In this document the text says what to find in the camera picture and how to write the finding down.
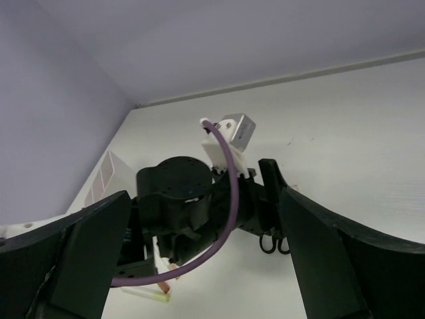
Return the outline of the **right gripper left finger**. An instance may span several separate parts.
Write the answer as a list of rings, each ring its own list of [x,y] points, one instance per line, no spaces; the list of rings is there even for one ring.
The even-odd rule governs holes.
[[[119,191],[1,241],[1,317],[101,318],[130,211]]]

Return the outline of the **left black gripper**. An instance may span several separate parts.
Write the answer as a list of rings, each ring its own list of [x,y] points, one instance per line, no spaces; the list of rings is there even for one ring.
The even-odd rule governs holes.
[[[281,194],[288,188],[278,163],[274,159],[261,159],[259,162],[263,184],[254,181],[256,172],[249,169],[249,178],[238,178],[239,204],[234,227],[253,235],[281,236],[282,226]],[[199,229],[202,236],[219,236],[228,220],[230,209],[230,183],[228,173],[212,170],[214,183],[209,197],[209,220]]]

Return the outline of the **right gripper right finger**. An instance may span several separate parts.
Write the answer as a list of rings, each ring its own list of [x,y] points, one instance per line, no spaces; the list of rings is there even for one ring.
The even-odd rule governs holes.
[[[292,188],[281,217],[308,318],[423,318],[424,245],[338,215]]]

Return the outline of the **black handled scissors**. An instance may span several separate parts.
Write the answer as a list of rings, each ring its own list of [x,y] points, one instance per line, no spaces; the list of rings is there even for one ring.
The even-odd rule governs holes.
[[[271,255],[276,251],[278,251],[281,255],[290,254],[290,248],[286,236],[277,237],[275,235],[261,235],[259,237],[259,247],[260,250],[267,255]]]

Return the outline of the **white pencil yellow tip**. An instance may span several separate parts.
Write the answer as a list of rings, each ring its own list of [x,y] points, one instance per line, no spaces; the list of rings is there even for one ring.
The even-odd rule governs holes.
[[[158,290],[152,290],[145,287],[121,287],[121,291],[134,296],[155,300],[158,302],[168,303],[171,295]]]

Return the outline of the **white compartment organizer box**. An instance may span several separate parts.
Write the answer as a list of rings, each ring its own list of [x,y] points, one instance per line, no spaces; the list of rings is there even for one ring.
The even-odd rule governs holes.
[[[94,181],[84,200],[84,207],[119,191],[127,191],[131,198],[136,196],[136,172],[115,153],[107,151]]]

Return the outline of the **white pencil brown eraser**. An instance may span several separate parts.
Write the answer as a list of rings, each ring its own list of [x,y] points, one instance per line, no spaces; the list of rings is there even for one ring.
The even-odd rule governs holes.
[[[178,266],[174,263],[167,264],[168,270],[175,270],[177,268],[178,268]],[[161,289],[161,291],[165,294],[168,294],[170,289],[171,289],[171,287],[169,286],[169,284],[167,282],[158,282],[157,285]]]

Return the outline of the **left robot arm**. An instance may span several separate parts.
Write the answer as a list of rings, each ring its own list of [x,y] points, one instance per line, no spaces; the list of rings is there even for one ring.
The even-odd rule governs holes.
[[[119,191],[2,240],[1,290],[162,282],[205,263],[235,229],[284,239],[278,205],[288,185],[273,159],[240,173],[173,157],[141,169],[136,186],[135,197]]]

